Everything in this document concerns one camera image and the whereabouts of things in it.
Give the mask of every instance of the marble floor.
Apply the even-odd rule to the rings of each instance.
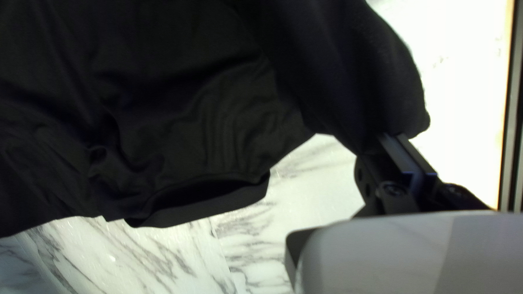
[[[0,240],[10,264],[0,293],[292,293],[285,237],[362,206],[354,161],[316,135],[273,167],[267,196],[243,209],[167,229],[73,217]]]
[[[510,5],[369,3],[422,74],[432,125],[413,144],[444,181],[495,207]],[[243,209],[167,229],[75,217],[0,239],[0,294],[290,294],[285,237],[362,206],[354,161],[333,137],[316,135],[273,167],[267,196]]]

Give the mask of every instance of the black sleeve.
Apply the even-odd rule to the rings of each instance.
[[[224,0],[275,68],[305,123],[356,154],[376,132],[426,130],[423,87],[409,50],[365,0]]]

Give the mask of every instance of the gray object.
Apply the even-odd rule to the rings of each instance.
[[[454,211],[368,217],[316,230],[296,294],[523,293],[523,215]]]

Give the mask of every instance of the black fabric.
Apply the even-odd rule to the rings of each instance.
[[[5,0],[0,20],[0,237],[169,227],[259,200],[314,132],[358,154],[428,127],[406,47],[361,0]]]

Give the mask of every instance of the screw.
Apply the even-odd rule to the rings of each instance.
[[[456,186],[456,185],[453,185],[453,184],[447,184],[446,185],[447,187],[447,191],[457,197],[457,198],[466,198],[466,194],[463,192],[463,190],[461,189],[461,187],[459,186]]]
[[[385,184],[383,190],[392,197],[402,197],[405,195],[405,189],[397,184]]]

